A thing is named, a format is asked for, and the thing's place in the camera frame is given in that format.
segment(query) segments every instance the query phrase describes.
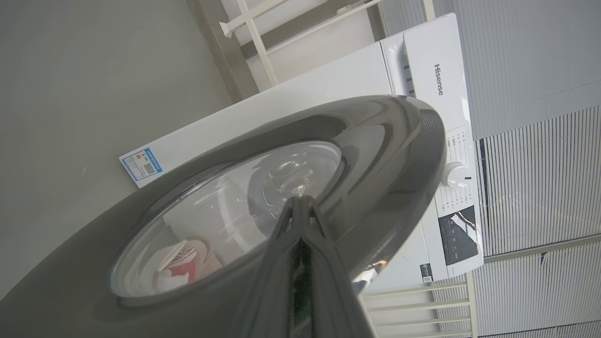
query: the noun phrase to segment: washing machine door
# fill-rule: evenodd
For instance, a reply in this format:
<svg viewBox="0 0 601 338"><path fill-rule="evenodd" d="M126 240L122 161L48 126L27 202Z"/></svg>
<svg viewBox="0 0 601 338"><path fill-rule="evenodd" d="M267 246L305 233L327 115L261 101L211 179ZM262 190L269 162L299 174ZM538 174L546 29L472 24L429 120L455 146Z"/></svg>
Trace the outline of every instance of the washing machine door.
<svg viewBox="0 0 601 338"><path fill-rule="evenodd" d="M445 149L438 115L407 97L357 97L274 121L73 235L0 301L2 336L227 336L288 198L316 198L352 279L409 236Z"/></svg>

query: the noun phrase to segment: door glass window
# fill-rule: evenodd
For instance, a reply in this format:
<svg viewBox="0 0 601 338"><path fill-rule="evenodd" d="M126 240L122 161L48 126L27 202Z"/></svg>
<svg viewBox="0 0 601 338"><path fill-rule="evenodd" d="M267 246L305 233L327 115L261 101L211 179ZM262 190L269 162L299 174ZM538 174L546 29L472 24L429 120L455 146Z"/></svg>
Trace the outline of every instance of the door glass window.
<svg viewBox="0 0 601 338"><path fill-rule="evenodd" d="M319 198L340 162L335 144L307 141L216 173L168 205L127 244L110 273L113 293L167 292L242 257L269 238L288 198Z"/></svg>

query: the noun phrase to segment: sticker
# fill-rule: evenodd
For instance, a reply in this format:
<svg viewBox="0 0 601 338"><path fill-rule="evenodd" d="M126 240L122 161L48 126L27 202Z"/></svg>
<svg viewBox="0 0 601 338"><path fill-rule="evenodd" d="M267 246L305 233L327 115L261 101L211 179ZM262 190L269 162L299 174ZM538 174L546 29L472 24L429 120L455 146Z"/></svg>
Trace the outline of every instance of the sticker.
<svg viewBox="0 0 601 338"><path fill-rule="evenodd" d="M430 267L430 264L423 264L420 265L419 268L421 269L421 278L422 281L424 283L429 283L432 281L432 269Z"/></svg>
<svg viewBox="0 0 601 338"><path fill-rule="evenodd" d="M124 158L122 161L136 181L163 171L154 158L154 155L152 155L150 148L146 148L132 156Z"/></svg>

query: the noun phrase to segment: qr code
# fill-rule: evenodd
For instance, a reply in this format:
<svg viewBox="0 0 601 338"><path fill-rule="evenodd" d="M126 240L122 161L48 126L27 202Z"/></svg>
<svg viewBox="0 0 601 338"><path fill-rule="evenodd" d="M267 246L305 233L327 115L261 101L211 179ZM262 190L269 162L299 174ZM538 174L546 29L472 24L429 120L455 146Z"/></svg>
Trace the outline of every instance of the qr code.
<svg viewBox="0 0 601 338"><path fill-rule="evenodd" d="M154 174L154 173L155 173L154 167L152 166L152 164L151 164L151 163L149 163L149 164L145 164L145 165L144 165L144 169L146 169L146 172L147 172L148 174Z"/></svg>

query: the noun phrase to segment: gray floor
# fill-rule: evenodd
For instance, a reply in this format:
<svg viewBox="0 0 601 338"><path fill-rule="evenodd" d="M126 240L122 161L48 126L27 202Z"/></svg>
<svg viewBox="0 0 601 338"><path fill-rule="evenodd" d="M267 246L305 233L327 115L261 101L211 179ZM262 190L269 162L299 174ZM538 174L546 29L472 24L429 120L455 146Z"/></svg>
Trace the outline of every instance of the gray floor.
<svg viewBox="0 0 601 338"><path fill-rule="evenodd" d="M136 187L118 156L231 104L185 0L0 4L0 298Z"/></svg>

